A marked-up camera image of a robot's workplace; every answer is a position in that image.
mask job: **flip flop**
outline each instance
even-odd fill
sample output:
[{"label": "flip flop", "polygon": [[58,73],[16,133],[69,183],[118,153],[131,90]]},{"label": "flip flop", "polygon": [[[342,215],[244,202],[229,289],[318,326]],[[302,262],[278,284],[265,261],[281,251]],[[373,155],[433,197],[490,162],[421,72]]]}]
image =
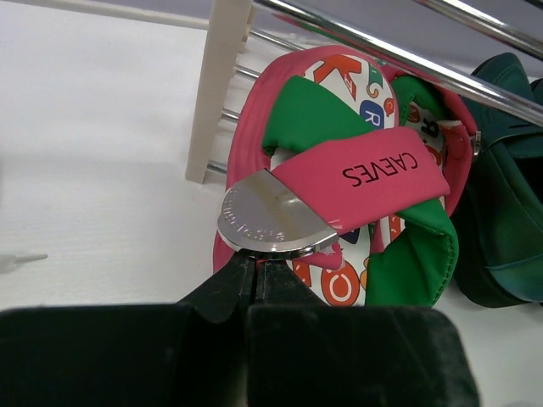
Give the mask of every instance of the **flip flop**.
[{"label": "flip flop", "polygon": [[[370,256],[366,304],[433,305],[456,263],[456,233],[439,202],[450,188],[414,130],[385,127],[387,119],[397,124],[394,98],[385,98],[382,105],[367,97],[353,98],[354,90],[365,90],[353,80],[359,66],[373,79],[382,79],[376,64],[346,47],[291,53],[268,66],[240,115],[227,188],[257,170],[270,169],[269,154],[276,147],[300,152],[271,172],[329,225],[349,232],[388,214],[406,220],[400,236],[382,253]],[[319,76],[315,72],[321,67]],[[326,79],[332,74],[342,81],[343,97],[327,89]],[[387,86],[383,81],[381,89]],[[351,125],[342,127],[347,122]],[[214,269],[231,256],[232,250],[217,237]],[[340,268],[341,260],[337,247],[332,253],[299,259],[326,271]],[[360,290],[358,279],[356,284],[351,291]]]}]

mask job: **pink strap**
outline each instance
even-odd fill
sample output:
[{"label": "pink strap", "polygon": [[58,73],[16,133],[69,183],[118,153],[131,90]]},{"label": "pink strap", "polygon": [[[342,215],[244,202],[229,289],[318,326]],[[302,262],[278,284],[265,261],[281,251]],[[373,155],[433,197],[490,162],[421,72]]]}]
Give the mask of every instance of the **pink strap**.
[{"label": "pink strap", "polygon": [[323,142],[272,174],[339,234],[449,193],[439,167],[408,127]]},{"label": "pink strap", "polygon": [[[390,65],[382,66],[381,71],[390,82],[398,76],[409,75]],[[454,125],[439,126],[445,135],[447,148],[447,160],[443,172],[451,186],[451,193],[445,197],[445,210],[448,215],[451,215],[458,205],[471,168],[473,149],[470,135],[475,136],[477,125],[460,96],[439,86],[435,88],[441,93],[445,106],[451,111],[452,119],[460,120]]]}]

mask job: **chrome bar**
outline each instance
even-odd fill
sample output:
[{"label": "chrome bar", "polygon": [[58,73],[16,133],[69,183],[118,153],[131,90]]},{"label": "chrome bar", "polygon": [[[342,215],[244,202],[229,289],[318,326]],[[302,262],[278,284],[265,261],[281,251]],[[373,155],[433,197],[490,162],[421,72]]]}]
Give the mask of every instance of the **chrome bar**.
[{"label": "chrome bar", "polygon": [[256,81],[258,77],[260,76],[259,72],[252,70],[250,68],[245,68],[244,66],[241,66],[241,65],[236,65],[234,69],[236,70],[236,74],[244,78],[250,79],[252,81]]},{"label": "chrome bar", "polygon": [[389,44],[353,27],[330,14],[310,6],[299,6],[292,0],[255,0],[258,8],[269,9],[294,25],[322,34],[364,53],[369,53],[425,81],[449,89],[476,102],[502,110],[543,126],[543,106],[530,102],[488,82],[481,81],[403,48]]},{"label": "chrome bar", "polygon": [[543,42],[459,0],[413,0],[522,53],[543,61]]},{"label": "chrome bar", "polygon": [[223,109],[221,118],[232,123],[238,123],[239,113],[236,113],[229,109]]},{"label": "chrome bar", "polygon": [[283,40],[282,38],[279,38],[278,36],[273,36],[272,34],[268,34],[267,32],[259,30],[258,28],[252,28],[249,31],[249,35],[253,36],[254,38],[258,38],[259,40],[270,42],[273,45],[277,45],[278,47],[286,49],[287,51],[300,51],[304,49],[290,41],[286,41],[286,40]]},{"label": "chrome bar", "polygon": [[227,167],[223,163],[213,161],[212,159],[210,159],[210,161],[207,163],[207,169],[209,171],[213,171],[213,172],[216,172],[218,174],[226,174],[227,173]]}]

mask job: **red letter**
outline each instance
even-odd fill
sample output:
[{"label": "red letter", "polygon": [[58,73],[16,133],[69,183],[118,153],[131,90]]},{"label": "red letter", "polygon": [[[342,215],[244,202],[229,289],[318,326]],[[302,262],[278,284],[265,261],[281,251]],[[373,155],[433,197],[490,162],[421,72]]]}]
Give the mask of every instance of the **red letter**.
[{"label": "red letter", "polygon": [[345,267],[337,271],[322,269],[321,289],[330,305],[354,304],[360,293],[360,285],[355,269],[347,261]]},{"label": "red letter", "polygon": [[434,157],[435,163],[440,166],[441,165],[441,155],[435,150],[435,148],[430,147],[428,144],[426,145],[426,149],[432,154],[432,157]]},{"label": "red letter", "polygon": [[370,261],[369,257],[366,257],[364,259],[365,268],[362,274],[360,274],[360,284],[362,285],[362,288],[364,288],[364,290],[366,290],[366,287],[367,287],[367,265],[369,264],[369,261]]},{"label": "red letter", "polygon": [[393,242],[401,233],[400,218],[396,215],[389,216],[390,241]]},{"label": "red letter", "polygon": [[302,263],[301,261],[293,261],[292,268],[294,274],[305,283],[307,287],[311,287],[311,273],[309,271],[309,265],[307,263]]},{"label": "red letter", "polygon": [[327,57],[323,59],[322,62],[324,62],[324,64],[313,72],[313,79],[315,82],[321,83],[334,70],[338,70],[343,78],[343,82],[349,89],[350,95],[356,100],[356,85],[350,77],[350,73],[360,74],[362,72],[362,63],[356,59],[340,54]]}]

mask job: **green strap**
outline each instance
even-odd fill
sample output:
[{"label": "green strap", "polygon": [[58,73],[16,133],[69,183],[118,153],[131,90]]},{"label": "green strap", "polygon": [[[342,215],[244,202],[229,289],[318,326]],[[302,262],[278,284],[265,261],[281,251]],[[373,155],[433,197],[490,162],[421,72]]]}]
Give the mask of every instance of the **green strap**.
[{"label": "green strap", "polygon": [[434,305],[451,281],[458,239],[438,199],[397,214],[406,229],[382,253],[371,254],[366,305]]},{"label": "green strap", "polygon": [[[277,97],[262,147],[269,154],[275,147],[301,153],[326,140],[372,130],[328,89],[295,76]],[[406,221],[406,229],[382,254],[370,256],[366,304],[433,305],[456,264],[455,230],[438,199],[397,215]]]},{"label": "green strap", "polygon": [[450,116],[439,93],[429,83],[415,76],[402,75],[394,79],[390,85],[394,89],[398,101],[400,125],[406,125],[411,102],[416,103],[422,109],[430,111],[438,120]]},{"label": "green strap", "polygon": [[262,147],[273,155],[277,146],[302,153],[321,142],[373,131],[372,125],[325,87],[293,76],[270,113]]}]

